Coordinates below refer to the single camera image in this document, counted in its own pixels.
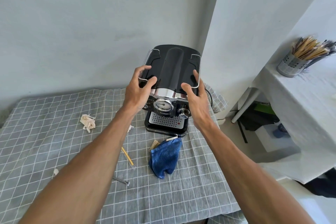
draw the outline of blue towel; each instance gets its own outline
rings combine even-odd
[[[148,165],[157,177],[163,179],[165,171],[172,174],[179,158],[181,146],[182,141],[178,137],[171,141],[163,141],[158,147],[150,151],[151,158]]]

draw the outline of hand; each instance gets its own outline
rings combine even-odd
[[[126,87],[123,107],[126,109],[130,109],[132,112],[134,112],[134,115],[137,114],[137,112],[145,106],[151,92],[151,88],[157,81],[157,78],[154,76],[148,80],[145,87],[139,87],[139,73],[141,73],[145,69],[150,69],[151,67],[152,66],[137,67],[134,71],[133,77],[129,85]]]
[[[198,73],[196,70],[193,71],[196,81],[198,81]],[[202,79],[199,79],[198,96],[196,96],[187,83],[181,84],[182,89],[187,92],[189,108],[194,120],[194,125],[200,130],[201,125],[208,124],[212,119],[209,114],[209,100],[208,95],[204,88],[204,83]]]

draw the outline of bundle of chopsticks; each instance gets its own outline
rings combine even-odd
[[[300,38],[292,47],[292,54],[302,60],[314,60],[331,55],[336,52],[336,42],[325,40],[323,43],[312,36]]]

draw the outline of forearm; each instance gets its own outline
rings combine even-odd
[[[48,183],[20,223],[94,223],[133,117],[132,110],[121,108],[104,131]]]
[[[300,204],[212,122],[201,133],[249,223],[313,223]]]

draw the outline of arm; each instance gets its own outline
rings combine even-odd
[[[243,154],[209,115],[200,81],[199,96],[183,83],[196,128],[206,139],[248,223],[314,223],[301,205],[275,179]]]
[[[78,153],[33,201],[20,224],[94,223],[111,186],[114,169],[131,121],[145,105],[157,78],[139,88],[135,69],[123,106],[104,131]]]

